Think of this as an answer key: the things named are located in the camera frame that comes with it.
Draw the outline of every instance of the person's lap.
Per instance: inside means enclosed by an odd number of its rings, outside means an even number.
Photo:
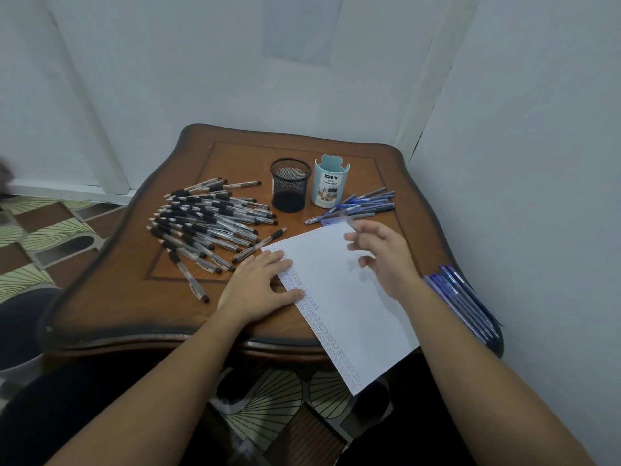
[[[161,358],[149,352],[85,357],[41,376],[0,415],[0,464],[40,465]],[[338,464],[474,464],[433,382],[424,357],[413,353],[390,376],[393,412],[355,439]],[[182,463],[225,463],[224,451],[199,424]]]

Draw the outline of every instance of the wooden table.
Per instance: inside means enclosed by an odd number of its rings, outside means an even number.
[[[204,124],[186,127],[175,151],[140,187],[115,234],[98,258],[47,311],[39,334],[47,352],[82,355],[144,347],[175,346],[213,314],[230,272],[214,275],[187,266],[205,287],[211,302],[195,298],[177,267],[168,260],[145,226],[172,190],[221,176],[229,183],[261,180],[256,187],[235,189],[236,196],[270,203],[269,165],[293,157],[314,168],[323,154],[339,155],[351,164],[345,195],[368,193],[386,186],[396,191],[396,211],[373,219],[405,236],[420,274],[452,264],[433,211],[412,181],[399,151],[388,145],[346,143],[295,135],[246,132]],[[312,177],[309,179],[309,193]],[[291,237],[320,226],[304,220],[323,213],[308,197],[295,214],[278,212],[279,226],[260,226],[263,238],[279,227]],[[229,261],[233,252],[217,252]],[[275,290],[284,289],[279,282]],[[253,360],[325,363],[327,356],[294,305],[277,310],[247,327],[235,353]]]

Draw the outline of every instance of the white wall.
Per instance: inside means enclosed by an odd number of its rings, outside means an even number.
[[[392,143],[448,0],[343,0],[329,67],[261,54],[262,0],[46,0],[135,188],[183,126]]]
[[[97,185],[66,116],[58,110],[10,16],[12,11],[0,10],[0,156],[21,179]],[[50,68],[62,69],[60,64]]]
[[[621,0],[482,0],[409,171],[505,360],[621,457]]]

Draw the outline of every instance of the black mesh pen holder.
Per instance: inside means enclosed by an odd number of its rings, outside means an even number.
[[[306,186],[311,167],[296,158],[280,158],[271,164],[272,204],[278,211],[297,212],[306,204]]]

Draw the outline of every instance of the light blue pen holder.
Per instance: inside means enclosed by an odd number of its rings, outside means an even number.
[[[341,202],[347,172],[349,172],[349,164],[345,168],[342,164],[341,157],[331,155],[322,156],[321,163],[315,160],[310,200],[317,206],[330,209]]]

